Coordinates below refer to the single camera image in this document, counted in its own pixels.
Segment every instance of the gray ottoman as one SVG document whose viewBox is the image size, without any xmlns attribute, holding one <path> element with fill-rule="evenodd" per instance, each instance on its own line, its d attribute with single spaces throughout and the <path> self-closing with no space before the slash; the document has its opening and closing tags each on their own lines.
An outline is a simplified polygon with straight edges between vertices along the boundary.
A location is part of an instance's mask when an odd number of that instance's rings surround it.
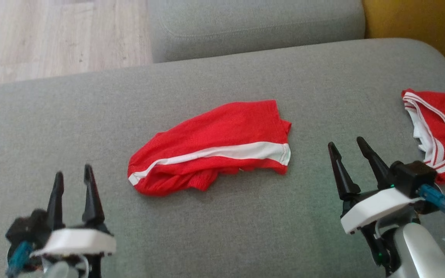
<svg viewBox="0 0 445 278">
<path fill-rule="evenodd" d="M 405 88 L 445 92 L 443 56 L 421 42 L 373 39 L 0 86 L 0 277 L 8 226 L 46 207 L 58 170 L 65 223 L 80 222 L 85 163 L 118 242 L 104 278 L 382 277 L 363 237 L 341 227 L 327 143 L 363 190 L 376 181 L 356 136 L 389 164 L 421 159 Z M 164 198 L 130 185 L 129 158 L 156 132 L 227 102 L 266 99 L 293 123 L 285 176 L 242 172 Z M 445 215 L 422 223 L 445 252 Z"/>
<path fill-rule="evenodd" d="M 153 61 L 362 39 L 361 0 L 150 0 Z"/>
</svg>

